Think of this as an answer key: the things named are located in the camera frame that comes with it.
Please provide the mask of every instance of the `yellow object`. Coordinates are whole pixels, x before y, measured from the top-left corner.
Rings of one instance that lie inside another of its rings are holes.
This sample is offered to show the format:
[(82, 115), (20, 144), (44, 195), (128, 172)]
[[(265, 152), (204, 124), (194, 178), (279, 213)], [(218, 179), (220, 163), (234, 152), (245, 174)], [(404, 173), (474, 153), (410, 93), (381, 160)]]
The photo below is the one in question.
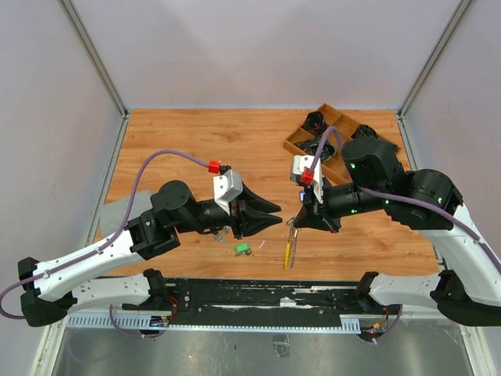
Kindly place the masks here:
[(289, 269), (289, 257), (290, 257), (290, 243), (287, 243), (285, 248), (285, 261), (283, 262), (283, 268), (285, 270)]

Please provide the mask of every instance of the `robotic arm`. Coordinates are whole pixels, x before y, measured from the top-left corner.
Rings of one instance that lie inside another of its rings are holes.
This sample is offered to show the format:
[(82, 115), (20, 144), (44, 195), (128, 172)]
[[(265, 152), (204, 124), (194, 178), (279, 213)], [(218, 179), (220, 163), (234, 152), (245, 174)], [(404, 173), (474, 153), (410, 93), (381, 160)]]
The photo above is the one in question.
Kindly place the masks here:
[[(282, 222), (280, 217), (269, 214), (280, 211), (280, 206), (251, 192), (237, 172), (221, 166), (220, 173), (214, 177), (214, 200), (197, 201), (189, 187), (178, 180), (164, 184), (150, 198), (153, 207), (131, 219), (125, 231), (102, 251), (99, 246), (111, 237), (47, 262), (21, 260), (20, 280), (43, 275), (23, 286), (21, 309), (28, 324), (40, 327), (79, 309), (109, 304), (159, 309), (168, 297), (160, 272), (148, 269), (133, 277), (97, 277), (178, 247), (178, 233), (215, 233), (230, 226), (233, 236), (241, 239)], [(78, 261), (94, 250), (95, 255)], [(73, 265), (46, 273), (72, 261)]]
[(501, 262), (479, 235), (450, 178), (430, 169), (405, 172), (392, 145), (373, 137), (354, 139), (341, 156), (353, 183), (339, 186), (322, 177), (319, 164), (309, 172), (312, 181), (302, 183), (313, 157), (294, 157), (291, 180), (305, 186), (294, 226), (336, 233), (342, 217), (384, 210), (418, 230), (445, 262), (442, 272), (422, 277), (368, 272), (356, 290), (359, 304), (425, 306), (459, 324), (500, 326)]

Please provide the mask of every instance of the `green block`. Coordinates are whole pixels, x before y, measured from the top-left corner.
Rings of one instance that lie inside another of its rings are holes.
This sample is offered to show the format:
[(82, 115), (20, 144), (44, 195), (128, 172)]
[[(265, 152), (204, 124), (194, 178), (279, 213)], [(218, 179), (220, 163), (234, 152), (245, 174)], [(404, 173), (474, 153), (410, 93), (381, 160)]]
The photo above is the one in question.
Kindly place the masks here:
[(235, 252), (241, 253), (241, 252), (248, 251), (249, 249), (251, 249), (251, 247), (249, 246), (249, 244), (244, 243), (244, 244), (241, 244), (241, 245), (237, 245), (235, 247)]

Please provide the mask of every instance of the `yellow strip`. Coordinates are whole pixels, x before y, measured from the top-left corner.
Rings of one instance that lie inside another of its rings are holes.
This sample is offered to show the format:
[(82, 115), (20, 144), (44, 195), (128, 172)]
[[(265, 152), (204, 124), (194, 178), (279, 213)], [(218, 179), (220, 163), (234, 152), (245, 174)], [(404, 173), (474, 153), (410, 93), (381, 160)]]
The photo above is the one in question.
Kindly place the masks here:
[(283, 263), (283, 268), (285, 270), (289, 269), (289, 257), (290, 257), (290, 243), (287, 243), (287, 247), (285, 248), (285, 261)]

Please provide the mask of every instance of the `wooden surface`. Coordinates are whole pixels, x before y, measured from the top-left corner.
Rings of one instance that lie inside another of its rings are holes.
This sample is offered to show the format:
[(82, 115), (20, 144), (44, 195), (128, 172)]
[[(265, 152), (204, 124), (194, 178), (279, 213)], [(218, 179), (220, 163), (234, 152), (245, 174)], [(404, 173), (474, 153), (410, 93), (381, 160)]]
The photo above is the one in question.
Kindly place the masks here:
[[(112, 202), (130, 194), (141, 163), (154, 151), (176, 149), (203, 161), (232, 165), (256, 194), (282, 207), (282, 224), (229, 245), (211, 235), (184, 233), (181, 247), (155, 259), (126, 266), (113, 274), (159, 269), (170, 277), (248, 277), (357, 280), (366, 271), (395, 275), (436, 273), (431, 245), (418, 233), (394, 223), (382, 211), (341, 220), (337, 234), (303, 229), (298, 236), (294, 268), (283, 270), (289, 233), (285, 222), (300, 209), (299, 190), (289, 180), (292, 155), (282, 147), (306, 110), (134, 110), (107, 196)], [(347, 111), (373, 126), (393, 143), (402, 140), (392, 111)], [(409, 168), (405, 152), (399, 154)], [(160, 156), (143, 174), (139, 190), (156, 192), (164, 183), (186, 182), (197, 200), (213, 197), (212, 174), (184, 158)], [(250, 256), (234, 256), (234, 247), (247, 242)]]

